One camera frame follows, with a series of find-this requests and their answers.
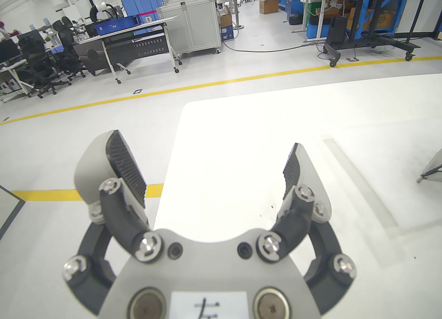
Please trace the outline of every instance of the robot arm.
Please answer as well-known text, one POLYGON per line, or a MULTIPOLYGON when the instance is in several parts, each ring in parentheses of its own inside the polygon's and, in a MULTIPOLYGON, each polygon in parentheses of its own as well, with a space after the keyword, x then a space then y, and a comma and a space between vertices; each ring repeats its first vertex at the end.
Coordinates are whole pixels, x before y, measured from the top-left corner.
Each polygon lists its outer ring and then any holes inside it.
POLYGON ((88 310, 106 319, 150 318, 152 308, 155 318, 202 317, 214 295, 220 303, 208 310, 233 308, 244 319, 275 313, 317 319, 344 296, 356 268, 328 223, 330 202, 302 145, 292 149, 284 176, 286 194, 270 230, 194 242, 166 229, 150 230, 138 199, 146 185, 135 160, 119 131, 105 133, 91 143, 75 172, 93 222, 64 267, 65 281, 88 310), (302 277, 287 255, 307 234, 316 259, 302 277), (131 254, 118 278, 104 260, 112 236, 131 254))

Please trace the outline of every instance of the workbench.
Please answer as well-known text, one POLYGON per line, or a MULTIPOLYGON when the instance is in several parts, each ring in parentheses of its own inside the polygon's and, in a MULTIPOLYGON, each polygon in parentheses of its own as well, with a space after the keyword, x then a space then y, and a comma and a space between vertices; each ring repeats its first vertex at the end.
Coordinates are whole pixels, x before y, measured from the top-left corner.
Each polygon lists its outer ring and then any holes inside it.
POLYGON ((121 84, 121 81, 117 78, 117 74, 115 73, 114 66, 112 64, 118 65, 125 70, 128 75, 130 75, 131 72, 123 66, 123 63, 156 54, 169 53, 173 69, 176 73, 178 73, 180 70, 176 67, 175 60, 178 61, 179 65, 182 63, 180 61, 180 57, 172 48, 169 34, 167 32, 167 22, 171 22, 176 18, 178 18, 178 16, 142 23, 128 29, 118 30, 106 35, 88 38, 81 41, 79 44, 85 44, 97 39, 101 40, 109 68, 112 71, 115 81, 117 81, 119 84, 121 84), (148 33, 138 35, 130 34, 155 27, 161 27, 161 29, 151 30, 148 33))

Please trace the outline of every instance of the table leg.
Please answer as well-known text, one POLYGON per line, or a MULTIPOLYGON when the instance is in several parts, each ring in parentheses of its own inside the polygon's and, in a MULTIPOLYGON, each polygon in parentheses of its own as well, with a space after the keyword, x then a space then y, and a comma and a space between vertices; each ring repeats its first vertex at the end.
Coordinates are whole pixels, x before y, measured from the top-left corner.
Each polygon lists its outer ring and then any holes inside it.
POLYGON ((169 55, 172 61, 173 69, 175 70, 175 73, 178 73, 180 70, 176 68, 175 58, 178 60, 179 63, 181 62, 180 58, 178 57, 178 54, 175 52, 175 49, 173 49, 172 44, 170 43, 169 33, 167 32, 167 25, 163 24, 162 27, 164 30, 164 36, 166 37, 167 47, 169 48, 169 55))
POLYGON ((106 45, 104 44, 104 41, 101 41, 101 45, 103 46, 104 55, 106 56, 107 64, 109 65, 110 70, 112 71, 112 75, 115 78, 115 81, 117 81, 117 84, 121 84, 121 81, 117 78, 117 74, 115 73, 114 66, 112 66, 112 63, 109 59, 109 55, 107 54, 106 45))
POLYGON ((322 0, 321 13, 319 14, 318 31, 316 32, 316 39, 321 38, 322 23, 324 22, 324 10, 325 10, 325 0, 322 0))
POLYGON ((308 0, 305 0, 304 12, 302 15, 302 28, 297 30, 292 30, 292 33, 305 32, 307 30, 307 14, 308 14, 308 0))

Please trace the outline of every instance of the black panel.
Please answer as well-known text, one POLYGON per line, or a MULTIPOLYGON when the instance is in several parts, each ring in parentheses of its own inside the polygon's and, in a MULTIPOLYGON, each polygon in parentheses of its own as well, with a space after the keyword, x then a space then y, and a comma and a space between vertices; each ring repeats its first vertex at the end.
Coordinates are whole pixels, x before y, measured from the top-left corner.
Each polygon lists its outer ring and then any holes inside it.
POLYGON ((146 182, 119 130, 115 130, 107 141, 106 154, 115 174, 123 178, 134 197, 145 207, 146 182))
POLYGON ((169 53, 164 35, 135 42, 132 40, 122 41, 115 45, 106 46, 106 49, 112 63, 122 63, 154 54, 169 53))

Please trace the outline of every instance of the round pad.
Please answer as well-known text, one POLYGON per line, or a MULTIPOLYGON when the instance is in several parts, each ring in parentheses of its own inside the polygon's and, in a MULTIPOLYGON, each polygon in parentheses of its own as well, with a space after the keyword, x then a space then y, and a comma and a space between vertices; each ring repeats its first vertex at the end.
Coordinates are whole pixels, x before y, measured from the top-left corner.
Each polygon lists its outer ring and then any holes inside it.
POLYGON ((129 319, 164 319, 165 316, 164 296, 153 288, 139 291, 129 306, 129 319))

